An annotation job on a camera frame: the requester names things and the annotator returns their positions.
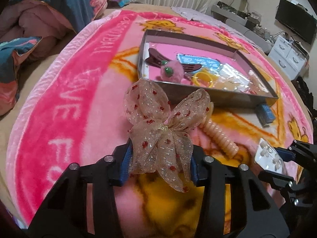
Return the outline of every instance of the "black tv screen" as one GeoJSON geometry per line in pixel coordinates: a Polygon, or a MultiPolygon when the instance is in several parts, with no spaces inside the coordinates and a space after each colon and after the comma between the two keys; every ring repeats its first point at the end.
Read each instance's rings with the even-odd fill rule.
{"type": "Polygon", "coordinates": [[[312,44],[314,41],[317,20],[301,7],[287,0],[280,0],[275,18],[305,42],[312,44]]]}

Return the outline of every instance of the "white drawer cabinet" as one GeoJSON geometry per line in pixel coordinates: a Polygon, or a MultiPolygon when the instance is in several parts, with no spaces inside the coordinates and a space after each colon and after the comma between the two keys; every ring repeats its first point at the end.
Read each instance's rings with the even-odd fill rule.
{"type": "Polygon", "coordinates": [[[292,48],[291,44],[278,36],[268,55],[284,71],[290,80],[295,79],[306,65],[306,58],[292,48]]]}

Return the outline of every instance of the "peach spiral cord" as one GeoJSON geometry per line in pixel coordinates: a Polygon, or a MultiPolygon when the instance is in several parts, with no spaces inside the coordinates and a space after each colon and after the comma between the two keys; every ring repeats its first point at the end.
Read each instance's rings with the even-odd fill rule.
{"type": "Polygon", "coordinates": [[[210,110],[211,112],[205,117],[199,127],[214,140],[229,158],[232,158],[238,153],[239,148],[225,135],[222,129],[212,121],[210,116],[213,111],[213,104],[210,107],[212,108],[212,110],[210,110]]]}

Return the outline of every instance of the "green bead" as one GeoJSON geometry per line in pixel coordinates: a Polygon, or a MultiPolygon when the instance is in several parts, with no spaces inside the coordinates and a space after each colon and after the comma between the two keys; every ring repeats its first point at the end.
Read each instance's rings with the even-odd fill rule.
{"type": "Polygon", "coordinates": [[[174,71],[173,71],[173,69],[171,67],[165,67],[164,70],[165,70],[165,74],[166,74],[167,77],[170,78],[170,77],[173,76],[174,71]]]}

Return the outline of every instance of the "bow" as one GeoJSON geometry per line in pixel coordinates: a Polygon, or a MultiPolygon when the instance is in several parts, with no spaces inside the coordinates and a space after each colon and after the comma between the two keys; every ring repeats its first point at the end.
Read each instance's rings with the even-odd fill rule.
{"type": "Polygon", "coordinates": [[[163,89],[140,79],[124,97],[125,114],[134,126],[129,131],[133,158],[129,172],[158,171],[175,190],[186,192],[178,173],[190,181],[193,143],[188,132],[197,127],[209,111],[210,97],[199,89],[183,99],[172,111],[163,89]]]}

